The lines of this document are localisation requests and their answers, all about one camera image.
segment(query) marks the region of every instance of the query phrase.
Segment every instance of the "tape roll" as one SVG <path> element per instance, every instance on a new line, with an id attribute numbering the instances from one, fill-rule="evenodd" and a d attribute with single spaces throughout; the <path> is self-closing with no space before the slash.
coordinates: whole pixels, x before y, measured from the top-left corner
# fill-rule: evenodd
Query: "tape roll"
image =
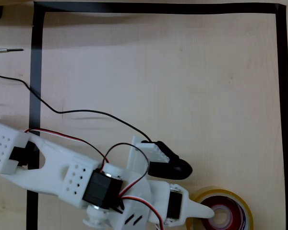
<path id="1" fill-rule="evenodd" d="M 253 230 L 253 216 L 248 205 L 236 194 L 218 187 L 198 190 L 191 200 L 210 207 L 210 219 L 188 218 L 187 230 Z"/>

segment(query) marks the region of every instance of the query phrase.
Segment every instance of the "screwdriver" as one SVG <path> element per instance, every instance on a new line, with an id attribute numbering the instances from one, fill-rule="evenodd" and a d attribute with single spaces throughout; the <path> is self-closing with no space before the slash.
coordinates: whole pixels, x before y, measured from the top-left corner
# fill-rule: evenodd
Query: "screwdriver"
<path id="1" fill-rule="evenodd" d="M 24 49 L 0 49 L 0 53 L 6 53 L 11 51 L 23 51 Z"/>

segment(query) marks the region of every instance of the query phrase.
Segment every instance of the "black cable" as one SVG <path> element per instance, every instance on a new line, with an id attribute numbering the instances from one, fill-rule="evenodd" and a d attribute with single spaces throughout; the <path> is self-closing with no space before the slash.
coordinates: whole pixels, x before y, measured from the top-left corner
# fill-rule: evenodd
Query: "black cable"
<path id="1" fill-rule="evenodd" d="M 105 112 L 101 112 L 101 111 L 97 111 L 97 110 L 89 110 L 89 109 L 77 109 L 77 110 L 67 110 L 67 111 L 57 111 L 55 110 L 54 108 L 52 108 L 48 103 L 46 103 L 43 99 L 41 99 L 40 96 L 38 96 L 34 90 L 32 90 L 28 85 L 27 83 L 25 83 L 23 80 L 21 79 L 17 79 L 17 78 L 8 78 L 8 77 L 4 77 L 4 76 L 1 76 L 0 75 L 0 78 L 3 78 L 3 79 L 8 79 L 8 80 L 14 80 L 14 81 L 19 81 L 21 82 L 22 84 L 25 85 L 25 87 L 38 99 L 40 100 L 45 106 L 47 106 L 51 111 L 55 112 L 56 114 L 70 114 L 70 113 L 77 113 L 77 112 L 89 112 L 89 113 L 96 113 L 96 114 L 102 114 L 102 115 L 106 115 L 106 116 L 109 116 L 127 126 L 129 126 L 130 128 L 134 129 L 135 131 L 141 133 L 149 142 L 151 142 L 151 139 L 148 137 L 148 135 L 146 135 L 144 132 L 142 132 L 141 130 L 137 129 L 136 127 L 130 125 L 129 123 L 119 119 L 118 117 L 115 117 L 111 114 L 108 114 L 108 113 L 105 113 Z"/>
<path id="2" fill-rule="evenodd" d="M 146 169 L 145 173 L 144 173 L 139 179 L 137 179 L 136 181 L 134 181 L 133 183 L 131 183 L 130 185 L 128 185 L 126 188 L 124 188 L 124 192 L 120 194 L 120 197 L 121 197 L 121 196 L 123 196 L 132 186 L 134 186 L 139 180 L 141 180 L 143 177 L 145 177 L 145 175 L 148 173 L 148 170 L 149 170 L 149 159 L 148 159 L 148 157 L 145 155 L 145 153 L 143 153 L 143 151 L 140 150 L 138 147 L 136 147 L 136 146 L 134 146 L 134 145 L 132 145 L 132 144 L 129 144 L 129 143 L 125 143 L 125 142 L 117 143 L 117 144 L 113 145 L 113 146 L 107 151 L 107 153 L 105 154 L 105 157 L 104 157 L 104 159 L 102 160 L 102 166 L 101 166 L 100 172 L 102 172 L 102 169 L 103 169 L 103 167 L 104 167 L 104 165 L 105 165 L 105 159 L 106 159 L 107 155 L 110 153 L 110 151 L 111 151 L 112 149 L 114 149 L 115 147 L 117 147 L 117 146 L 119 146 L 119 145 L 129 145 L 129 146 L 131 146 L 131 147 L 134 147 L 135 149 L 139 150 L 139 151 L 143 154 L 143 156 L 145 157 L 145 159 L 146 159 L 146 161 L 147 161 L 147 169 Z"/>
<path id="3" fill-rule="evenodd" d="M 73 140 L 78 140 L 78 141 L 81 141 L 89 146 L 91 146 L 93 149 L 95 149 L 105 160 L 107 163 L 109 163 L 108 159 L 105 157 L 105 155 L 99 150 L 97 149 L 94 145 L 90 144 L 89 142 L 87 142 L 86 140 L 83 140 L 83 139 L 80 139 L 80 138 L 76 138 L 76 137 L 73 137 L 73 136 L 69 136 L 69 135 L 66 135 L 64 133 L 59 133 L 57 131 L 53 131 L 53 130 L 49 130 L 49 129 L 45 129 L 45 128 L 29 128 L 27 130 L 25 130 L 24 132 L 27 133 L 27 132 L 30 132 L 30 131 L 45 131 L 47 133 L 53 133 L 53 134 L 58 134 L 62 137 L 66 137 L 66 138 L 70 138 L 70 139 L 73 139 Z"/>
<path id="4" fill-rule="evenodd" d="M 141 199 L 140 197 L 135 197 L 135 196 L 123 196 L 121 199 L 122 199 L 122 200 L 135 200 L 135 201 L 138 201 L 138 202 L 144 204 L 145 206 L 147 206 L 147 207 L 148 207 L 150 210 L 152 210 L 152 212 L 157 216 L 157 218 L 158 218 L 158 220 L 159 220 L 160 230 L 164 230 L 162 217 L 161 217 L 160 214 L 155 210 L 155 208 L 154 208 L 153 206 L 151 206 L 151 204 L 149 204 L 147 201 Z"/>

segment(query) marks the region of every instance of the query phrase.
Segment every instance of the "wooden table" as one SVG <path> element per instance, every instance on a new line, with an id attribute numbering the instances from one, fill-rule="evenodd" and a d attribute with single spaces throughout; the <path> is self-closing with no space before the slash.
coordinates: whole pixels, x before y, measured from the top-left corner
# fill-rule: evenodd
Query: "wooden table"
<path id="1" fill-rule="evenodd" d="M 288 0 L 275 2 L 287 5 L 288 31 Z M 0 48 L 25 51 L 0 54 L 0 75 L 30 82 L 32 20 L 32 3 L 4 7 Z M 175 183 L 190 193 L 211 185 L 230 190 L 249 205 L 255 229 L 285 229 L 275 15 L 48 12 L 42 42 L 41 95 L 51 106 L 130 122 L 192 165 L 192 175 Z M 28 128 L 29 104 L 23 85 L 0 80 L 1 122 Z M 138 135 L 101 115 L 58 115 L 44 105 L 40 126 L 103 152 Z M 42 137 L 100 159 L 89 146 Z M 125 167 L 128 152 L 121 147 L 109 160 Z M 84 210 L 38 196 L 39 230 L 89 229 L 83 218 Z M 11 228 L 26 228 L 26 191 L 0 177 L 0 230 Z"/>

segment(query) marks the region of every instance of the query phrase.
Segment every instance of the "black rectangle border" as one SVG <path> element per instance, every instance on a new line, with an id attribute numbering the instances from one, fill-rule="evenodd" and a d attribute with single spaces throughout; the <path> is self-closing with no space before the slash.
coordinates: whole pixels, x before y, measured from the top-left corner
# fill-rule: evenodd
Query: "black rectangle border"
<path id="1" fill-rule="evenodd" d="M 30 84 L 41 94 L 43 24 L 46 12 L 225 14 L 268 13 L 276 16 L 279 101 L 283 144 L 286 229 L 288 230 L 288 39 L 286 6 L 276 3 L 170 4 L 113 2 L 34 2 Z M 40 127 L 40 101 L 30 94 L 29 127 Z M 39 158 L 29 163 L 38 168 Z M 27 192 L 26 229 L 37 230 L 38 194 Z"/>

